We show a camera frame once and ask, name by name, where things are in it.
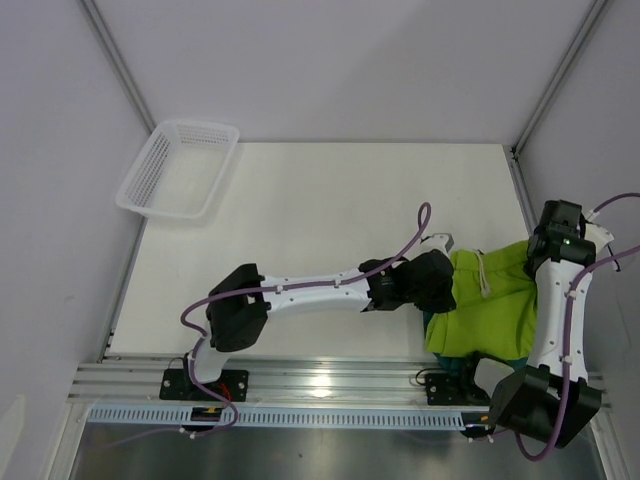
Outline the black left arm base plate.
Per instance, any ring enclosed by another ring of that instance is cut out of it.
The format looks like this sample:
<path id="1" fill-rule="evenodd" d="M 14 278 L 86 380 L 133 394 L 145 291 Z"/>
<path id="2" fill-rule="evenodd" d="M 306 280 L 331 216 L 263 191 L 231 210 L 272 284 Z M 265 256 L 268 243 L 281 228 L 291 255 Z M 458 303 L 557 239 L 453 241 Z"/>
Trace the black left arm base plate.
<path id="1" fill-rule="evenodd" d="M 249 387 L 247 370 L 223 370 L 215 382 L 204 387 L 232 402 L 245 402 Z M 171 401 L 205 401 L 214 398 L 194 385 L 184 368 L 170 368 L 163 373 L 159 398 Z"/>

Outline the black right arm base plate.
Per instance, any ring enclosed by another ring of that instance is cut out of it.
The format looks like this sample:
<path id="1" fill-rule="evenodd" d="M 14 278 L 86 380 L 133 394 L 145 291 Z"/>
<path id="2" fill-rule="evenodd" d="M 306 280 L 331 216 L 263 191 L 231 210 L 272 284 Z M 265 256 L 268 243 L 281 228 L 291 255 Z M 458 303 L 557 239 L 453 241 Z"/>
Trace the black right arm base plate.
<path id="1" fill-rule="evenodd" d="M 425 390 L 432 406 L 488 406 L 489 395 L 464 375 L 455 376 L 435 369 L 423 369 L 414 380 Z"/>

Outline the teal green shorts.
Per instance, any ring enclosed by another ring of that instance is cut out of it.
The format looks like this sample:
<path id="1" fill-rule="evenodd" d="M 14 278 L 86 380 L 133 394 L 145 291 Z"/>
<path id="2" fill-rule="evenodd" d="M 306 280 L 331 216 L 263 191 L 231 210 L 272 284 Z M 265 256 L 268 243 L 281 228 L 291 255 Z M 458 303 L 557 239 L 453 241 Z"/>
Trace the teal green shorts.
<path id="1" fill-rule="evenodd" d="M 434 314 L 431 312 L 422 313 L 424 333 L 427 333 L 433 316 Z M 453 377 L 460 377 L 465 370 L 470 369 L 477 362 L 477 359 L 473 355 L 466 357 L 447 357 L 439 353 L 434 353 L 434 357 L 439 367 Z M 506 364 L 514 370 L 518 370 L 526 366 L 527 360 L 528 358 L 524 357 L 517 360 L 509 360 Z"/>

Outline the lime green shorts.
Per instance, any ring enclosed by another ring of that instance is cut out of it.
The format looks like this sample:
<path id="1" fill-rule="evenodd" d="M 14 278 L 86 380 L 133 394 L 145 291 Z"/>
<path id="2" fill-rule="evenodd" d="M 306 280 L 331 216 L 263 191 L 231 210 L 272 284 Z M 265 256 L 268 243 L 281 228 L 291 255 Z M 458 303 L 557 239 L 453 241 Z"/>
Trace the lime green shorts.
<path id="1" fill-rule="evenodd" d="M 452 293 L 456 308 L 432 316 L 426 350 L 449 358 L 475 352 L 519 361 L 533 349 L 537 287 L 525 272 L 526 241 L 489 253 L 457 250 Z"/>

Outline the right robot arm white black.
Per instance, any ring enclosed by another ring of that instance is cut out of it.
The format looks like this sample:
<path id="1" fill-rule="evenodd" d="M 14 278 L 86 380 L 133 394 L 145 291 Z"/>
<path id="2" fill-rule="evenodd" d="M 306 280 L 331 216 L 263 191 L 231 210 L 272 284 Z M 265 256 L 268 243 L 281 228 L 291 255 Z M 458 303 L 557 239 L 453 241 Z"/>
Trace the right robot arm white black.
<path id="1" fill-rule="evenodd" d="M 586 220 L 580 205 L 545 203 L 529 238 L 525 273 L 537 288 L 535 337 L 525 366 L 501 373 L 491 357 L 456 380 L 468 403 L 491 396 L 488 424 L 563 448 L 598 413 L 602 393 L 589 386 L 584 319 L 592 266 L 608 233 Z M 488 374 L 494 376 L 493 382 Z"/>

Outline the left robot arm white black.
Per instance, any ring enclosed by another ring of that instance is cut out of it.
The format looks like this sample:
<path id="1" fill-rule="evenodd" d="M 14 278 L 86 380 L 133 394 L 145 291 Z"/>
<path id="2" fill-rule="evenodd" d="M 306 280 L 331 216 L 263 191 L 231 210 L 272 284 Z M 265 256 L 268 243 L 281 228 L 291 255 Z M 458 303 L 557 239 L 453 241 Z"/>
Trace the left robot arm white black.
<path id="1" fill-rule="evenodd" d="M 286 316 L 394 311 L 406 304 L 431 313 L 450 312 L 456 308 L 453 276 L 452 261 L 439 249 L 411 260 L 370 259 L 354 269 L 316 277 L 265 276 L 255 263 L 243 264 L 181 315 L 181 323 L 200 334 L 186 356 L 182 388 L 194 399 L 209 398 L 230 355 L 252 347 L 270 321 Z"/>

